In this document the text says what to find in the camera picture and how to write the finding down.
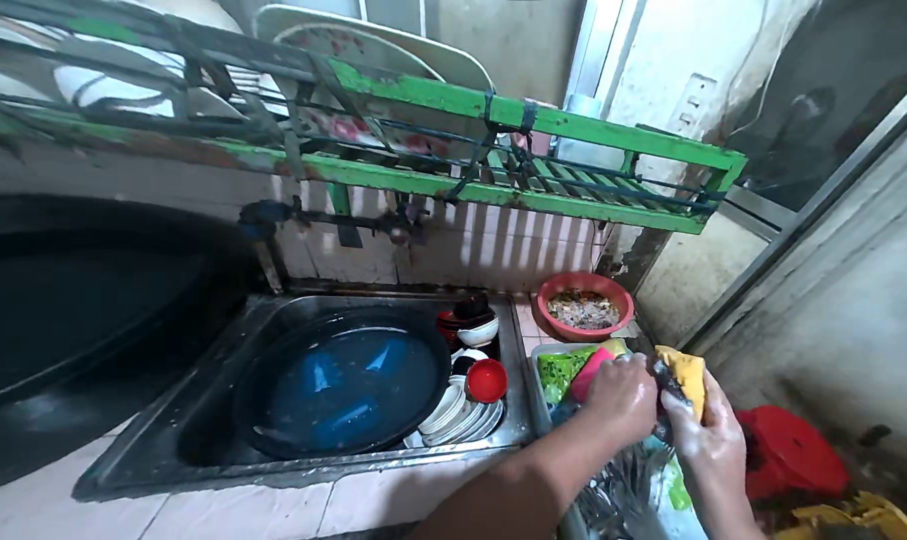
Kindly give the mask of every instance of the metal shelf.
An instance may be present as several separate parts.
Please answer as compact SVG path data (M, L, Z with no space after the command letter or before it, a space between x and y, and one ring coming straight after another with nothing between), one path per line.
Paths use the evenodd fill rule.
M398 126L364 110L366 100L389 100L449 115L481 119L492 132L536 131L620 148L627 154L620 170L569 163L533 155L516 146L467 139L473 159L452 160L432 154L392 151L352 141L304 136L282 128L257 96L237 91L229 80L214 80L221 95L242 97L245 122L202 122L150 117L135 112L106 113L52 104L29 103L0 95L0 137L34 138L235 169L293 176L345 186L390 190L535 212L698 234L740 175L747 159L740 153L647 129L630 128L570 114L529 102L485 94L437 80L419 79L334 57L258 41L230 31L196 25L170 15L124 3L100 0L0 1L0 16L28 20L68 32L146 46L181 55L207 74L225 66L253 69L300 85L328 88L343 105L340 115L357 117L376 132L392 129L462 141L453 133ZM0 39L0 47L36 54L67 65L109 72L105 62L35 49ZM170 81L182 92L185 80ZM307 97L297 107L319 107ZM712 169L702 186L674 185L635 174L640 155ZM675 190L662 195L651 185Z

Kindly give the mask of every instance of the wall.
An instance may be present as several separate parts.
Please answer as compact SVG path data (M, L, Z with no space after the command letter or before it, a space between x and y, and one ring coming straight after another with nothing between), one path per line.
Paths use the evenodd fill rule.
M563 105L585 0L427 0L427 37L486 68L498 94Z
M637 295L653 335L677 343L767 245L720 212L699 235L672 234Z
M0 147L0 193L115 198L229 221L238 218L244 204L290 200L293 194L308 210L333 211L323 182L39 144L23 145L19 158ZM589 220L483 204L421 203L432 214L424 220L425 245L397 247L385 234L372 237L361 229L364 248L344 248L332 225L285 224L278 240L290 275L527 291L556 272L591 270L606 239L602 232L595 234ZM351 188L355 215L376 217L391 204L383 191Z
M700 106L699 121L685 127L682 134L696 141L708 137L716 143L713 131L721 118L747 104L767 78L781 37L784 42L789 39L815 2L769 0L765 16L763 0L647 2L607 120L676 133L678 102L692 76L698 74L716 84ZM755 39L756 46L748 56ZM649 156L642 157L637 167L645 177L673 183L683 180L684 169L684 163ZM756 239L749 232L717 215L711 217L710 230L700 238L674 234L659 258L658 246L648 243L663 242L666 235L647 234L635 245L640 233L639 227L616 226L607 250L614 275L631 287L643 283L635 292L640 312L647 314L652 327L661 329L662 339L682 335L682 329L700 318L701 313L693 311L705 309L719 298L736 277L736 269L746 267L745 260L757 251ZM744 243L730 250L726 242L731 239ZM711 259L705 260L705 254L711 254ZM688 257L695 257L698 263L687 261ZM684 269L683 274L670 276L679 268ZM643 282L648 271L661 278ZM674 304L683 306L683 313L670 314Z
M694 351L735 406L805 416L907 510L907 132Z

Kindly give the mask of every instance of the sponge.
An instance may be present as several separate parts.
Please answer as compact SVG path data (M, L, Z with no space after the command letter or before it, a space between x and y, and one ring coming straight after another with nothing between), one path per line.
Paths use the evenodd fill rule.
M703 358L685 354L666 345L657 345L655 349L657 358L669 366L684 395L693 403L693 413L697 420L703 420L703 403L707 396L703 387Z

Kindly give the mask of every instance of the black strap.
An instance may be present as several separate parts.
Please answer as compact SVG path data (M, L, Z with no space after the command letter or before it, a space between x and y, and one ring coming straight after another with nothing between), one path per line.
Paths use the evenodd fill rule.
M487 134L484 136L483 142L473 148L470 166L467 168L463 178L460 178L460 181L453 189L448 190L447 193L444 194L445 202L455 205L458 202L460 192L473 180L480 177L480 162L486 159L487 154L493 148L494 141L499 134L518 133L526 138L526 147L529 151L524 151L523 148L518 147L516 144L511 144L511 148L519 162L519 174L524 177L528 177L532 174L533 137L531 136L531 130L533 129L533 123L537 121L537 103L533 100L523 101L523 117L520 118L519 128L515 128L490 120L490 108L494 103L494 95L493 88L487 90L483 94L483 122L487 125Z
M354 103L354 100L351 99L350 94L348 94L347 90L340 84L340 79L338 79L337 73L334 72L334 68L331 68L326 56L317 55L312 51L306 51L306 57L310 60L310 65L313 67L313 75L316 76L317 81L320 81L324 87L327 87L327 90L333 95L333 98L340 103L340 107L342 107L351 117L360 117L367 124L367 127L370 128L370 135L374 136L374 139L379 141L387 152L396 154L393 148L390 147L387 135L384 134L384 128L381 127L381 123L378 122L376 118L361 112L357 107L357 104Z

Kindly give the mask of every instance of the white tile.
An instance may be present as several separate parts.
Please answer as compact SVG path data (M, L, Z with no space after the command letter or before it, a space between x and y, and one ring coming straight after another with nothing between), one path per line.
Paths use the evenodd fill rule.
M245 485L171 495L142 540L314 538L332 483L300 489Z
M167 495L77 502L77 478L110 446L97 439L63 459L0 487L0 540L138 540Z
M107 431L106 433L104 433L103 436L105 436L105 437L116 437L116 436L119 436L119 435L121 434L122 431L124 431L124 430L127 429L127 426L130 426L130 423L134 421L134 418L137 418L137 415L136 415L136 414L133 415L133 416L131 416L130 418L124 420L123 422L121 422L120 425L118 425L118 426L114 427L113 429Z
M421 217L423 227L428 231L444 229L471 232L475 227L474 222L477 219L478 207L486 208L486 204L460 202L454 205L423 196L411 197L410 203L429 213Z
M473 233L567 242L603 242L611 228L607 225L606 231L601 232L599 224L589 219L484 205L475 209L472 219L467 221L468 227L471 224L470 231Z
M470 232L428 230L425 245L397 251L399 282L466 286L473 238Z
M535 310L535 307L530 303L517 304L519 334L524 338L540 336L540 328L537 327L537 322L533 320L533 310Z
M590 244L531 236L473 237L470 285L494 290L535 291L560 272L591 270Z
M537 325L537 336L541 338L548 336L547 332L544 331L547 322L543 321L543 317L540 315L540 307L537 306L537 293L535 292L530 293L530 313L534 324Z
M286 271L292 278L316 278L317 269L311 251L307 248L307 235L310 229L302 229L300 224L282 223L277 227L275 239L283 255Z
M533 336L533 337L524 336L522 339L523 339L523 350L526 352L526 357L530 358L531 352L533 352L534 348L539 347L541 345L541 342L540 342L541 338L540 338L540 336Z
M465 460L363 472L340 478L317 536L420 521L467 483Z
M320 278L364 284L397 283L396 246L382 232L371 236L369 229L361 228L361 249L341 246L337 226L329 223L314 223L303 239Z
M532 290L540 242L538 238L517 235L474 235L470 256L470 285L504 291Z

